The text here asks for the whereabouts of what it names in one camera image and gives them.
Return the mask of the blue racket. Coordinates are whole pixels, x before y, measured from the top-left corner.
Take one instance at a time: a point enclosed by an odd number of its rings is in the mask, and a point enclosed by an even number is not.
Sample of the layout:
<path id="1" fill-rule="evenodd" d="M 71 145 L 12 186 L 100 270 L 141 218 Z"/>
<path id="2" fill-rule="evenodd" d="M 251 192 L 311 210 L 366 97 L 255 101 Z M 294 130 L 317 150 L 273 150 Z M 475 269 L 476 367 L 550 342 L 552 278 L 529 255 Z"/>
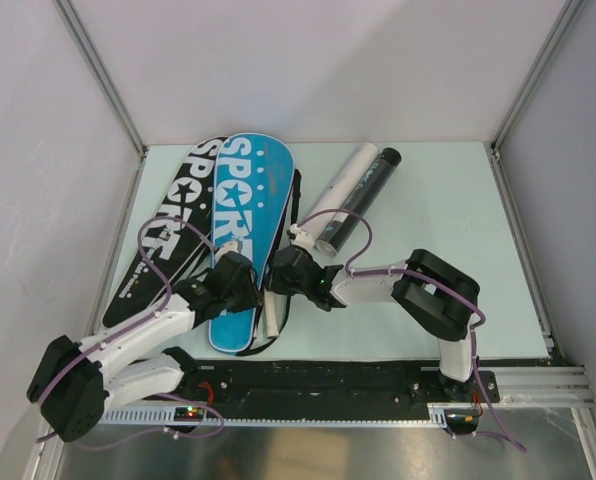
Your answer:
<path id="1" fill-rule="evenodd" d="M 271 291 L 264 291 L 265 334 L 269 340 L 277 339 L 282 330 L 282 315 L 278 308 L 279 296 Z"/>

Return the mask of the black racket cover bag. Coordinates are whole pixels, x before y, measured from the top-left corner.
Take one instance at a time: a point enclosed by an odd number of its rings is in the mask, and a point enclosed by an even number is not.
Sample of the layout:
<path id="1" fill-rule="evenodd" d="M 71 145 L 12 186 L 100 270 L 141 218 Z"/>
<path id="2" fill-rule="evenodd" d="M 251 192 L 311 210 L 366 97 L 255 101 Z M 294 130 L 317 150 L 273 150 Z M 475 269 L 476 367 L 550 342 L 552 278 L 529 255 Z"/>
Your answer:
<path id="1" fill-rule="evenodd" d="M 209 235 L 214 165 L 225 140 L 219 135 L 191 146 L 149 149 L 103 327 L 114 327 L 153 305 L 164 295 L 166 283 L 176 283 L 209 253 L 199 235 L 179 221 Z"/>

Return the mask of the white shuttlecock tube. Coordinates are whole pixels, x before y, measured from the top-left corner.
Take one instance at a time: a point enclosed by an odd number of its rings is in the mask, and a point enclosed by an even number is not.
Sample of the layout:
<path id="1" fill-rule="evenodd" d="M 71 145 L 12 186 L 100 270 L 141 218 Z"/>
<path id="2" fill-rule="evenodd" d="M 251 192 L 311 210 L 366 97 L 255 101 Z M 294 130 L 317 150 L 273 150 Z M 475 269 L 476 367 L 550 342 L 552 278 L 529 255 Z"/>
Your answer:
<path id="1" fill-rule="evenodd" d="M 318 201 L 312 207 L 308 217 L 327 209 L 340 208 L 343 201 L 347 198 L 377 156 L 378 148 L 375 144 L 362 144 L 346 161 L 337 175 L 329 182 Z M 307 221 L 301 229 L 315 241 L 334 215 L 334 212 L 323 213 Z"/>

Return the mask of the blue racket cover bag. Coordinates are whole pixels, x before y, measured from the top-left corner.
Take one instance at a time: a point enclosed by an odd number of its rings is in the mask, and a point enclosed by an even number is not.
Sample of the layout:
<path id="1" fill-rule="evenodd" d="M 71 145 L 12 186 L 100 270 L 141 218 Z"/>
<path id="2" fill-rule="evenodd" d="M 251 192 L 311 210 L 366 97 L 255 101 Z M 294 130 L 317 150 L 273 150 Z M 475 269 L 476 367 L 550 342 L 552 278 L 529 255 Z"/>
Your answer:
<path id="1" fill-rule="evenodd" d="M 296 168 L 289 148 L 261 133 L 238 133 L 224 141 L 214 165 L 211 241 L 236 240 L 261 288 L 291 198 Z"/>

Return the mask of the black shuttlecock tube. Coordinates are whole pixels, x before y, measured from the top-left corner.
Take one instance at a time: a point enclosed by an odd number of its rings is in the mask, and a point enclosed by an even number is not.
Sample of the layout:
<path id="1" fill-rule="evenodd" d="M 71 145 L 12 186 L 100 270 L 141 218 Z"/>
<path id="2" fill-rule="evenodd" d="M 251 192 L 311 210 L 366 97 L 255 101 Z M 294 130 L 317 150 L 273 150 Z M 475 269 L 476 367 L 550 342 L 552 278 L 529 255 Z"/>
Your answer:
<path id="1" fill-rule="evenodd" d="M 402 160 L 400 152 L 386 147 L 367 164 L 362 175 L 340 208 L 364 216 Z M 317 250 L 334 257 L 347 242 L 360 219 L 349 213 L 336 212 L 315 242 Z"/>

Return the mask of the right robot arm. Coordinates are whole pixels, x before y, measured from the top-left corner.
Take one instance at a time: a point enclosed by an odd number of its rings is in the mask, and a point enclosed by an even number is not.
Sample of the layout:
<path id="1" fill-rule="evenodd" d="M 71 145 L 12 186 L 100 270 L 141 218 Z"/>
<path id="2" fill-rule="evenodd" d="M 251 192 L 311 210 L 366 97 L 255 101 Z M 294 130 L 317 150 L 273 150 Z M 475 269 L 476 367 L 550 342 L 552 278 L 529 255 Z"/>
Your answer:
<path id="1" fill-rule="evenodd" d="M 290 246 L 272 259 L 264 286 L 285 296 L 301 295 L 323 311 L 356 304 L 399 305 L 437 339 L 440 388 L 454 401 L 476 388 L 475 330 L 486 322 L 478 307 L 479 284 L 425 249 L 384 266 L 322 266 L 305 249 Z"/>

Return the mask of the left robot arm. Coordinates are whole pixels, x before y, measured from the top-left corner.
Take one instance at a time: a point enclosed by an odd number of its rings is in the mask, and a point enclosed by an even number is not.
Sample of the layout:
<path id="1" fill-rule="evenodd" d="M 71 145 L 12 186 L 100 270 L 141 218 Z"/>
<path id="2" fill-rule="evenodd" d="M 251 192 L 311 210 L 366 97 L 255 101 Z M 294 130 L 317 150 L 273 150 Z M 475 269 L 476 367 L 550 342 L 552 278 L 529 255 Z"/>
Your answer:
<path id="1" fill-rule="evenodd" d="M 86 435 L 113 410 L 147 397 L 192 397 L 199 389 L 197 362 L 170 340 L 220 314 L 261 305 L 252 262 L 223 252 L 203 280 L 167 286 L 161 299 L 98 335 L 66 335 L 46 348 L 27 390 L 53 433 L 66 443 Z"/>

